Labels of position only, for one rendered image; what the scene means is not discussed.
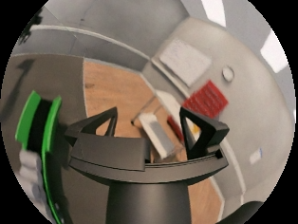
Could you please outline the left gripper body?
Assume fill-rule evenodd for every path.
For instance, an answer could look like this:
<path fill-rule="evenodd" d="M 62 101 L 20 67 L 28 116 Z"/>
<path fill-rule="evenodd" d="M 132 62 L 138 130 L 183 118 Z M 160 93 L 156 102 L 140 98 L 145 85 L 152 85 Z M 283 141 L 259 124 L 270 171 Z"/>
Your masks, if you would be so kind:
<path fill-rule="evenodd" d="M 31 25 L 29 25 L 29 27 L 27 25 L 26 30 L 24 30 L 24 32 L 22 32 L 22 34 L 20 34 L 20 36 L 23 36 L 23 35 L 28 36 L 28 34 L 30 34 L 30 32 L 29 32 L 30 27 L 31 27 Z"/>

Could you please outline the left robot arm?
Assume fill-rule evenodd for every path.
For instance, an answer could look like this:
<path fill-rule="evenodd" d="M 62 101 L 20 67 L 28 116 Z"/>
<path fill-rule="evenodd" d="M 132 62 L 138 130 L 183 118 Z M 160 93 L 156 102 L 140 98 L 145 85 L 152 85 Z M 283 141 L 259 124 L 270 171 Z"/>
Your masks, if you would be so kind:
<path fill-rule="evenodd" d="M 41 17 L 38 17 L 38 13 L 41 12 L 41 9 L 38 9 L 37 13 L 35 13 L 35 15 L 33 17 L 31 17 L 31 20 L 28 23 L 28 27 L 29 25 L 33 25 L 34 27 L 38 27 L 38 24 L 41 23 Z"/>

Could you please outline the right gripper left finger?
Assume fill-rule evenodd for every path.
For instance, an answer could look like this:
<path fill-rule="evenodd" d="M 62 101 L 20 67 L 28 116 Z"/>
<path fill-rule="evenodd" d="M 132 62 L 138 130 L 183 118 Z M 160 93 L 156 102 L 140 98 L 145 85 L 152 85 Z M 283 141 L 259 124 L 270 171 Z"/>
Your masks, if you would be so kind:
<path fill-rule="evenodd" d="M 88 119 L 80 120 L 74 122 L 68 127 L 68 130 L 80 131 L 82 134 L 96 135 L 96 130 L 104 124 L 107 120 L 110 120 L 104 136 L 114 136 L 116 122 L 118 122 L 118 107 L 112 107 L 107 109 L 107 111 L 99 113 L 99 115 L 88 117 Z"/>

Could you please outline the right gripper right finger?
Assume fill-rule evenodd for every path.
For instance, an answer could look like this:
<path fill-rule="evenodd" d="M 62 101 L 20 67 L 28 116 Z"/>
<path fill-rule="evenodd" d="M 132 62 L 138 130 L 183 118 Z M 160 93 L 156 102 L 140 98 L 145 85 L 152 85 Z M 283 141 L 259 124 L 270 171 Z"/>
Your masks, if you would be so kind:
<path fill-rule="evenodd" d="M 188 126 L 186 117 L 201 128 L 201 135 L 199 135 L 197 141 L 194 134 L 192 134 L 190 126 Z M 230 131 L 226 123 L 203 116 L 201 113 L 182 107 L 182 105 L 179 108 L 179 120 L 183 132 L 184 146 L 186 146 L 187 160 L 197 158 L 206 147 L 221 143 Z"/>

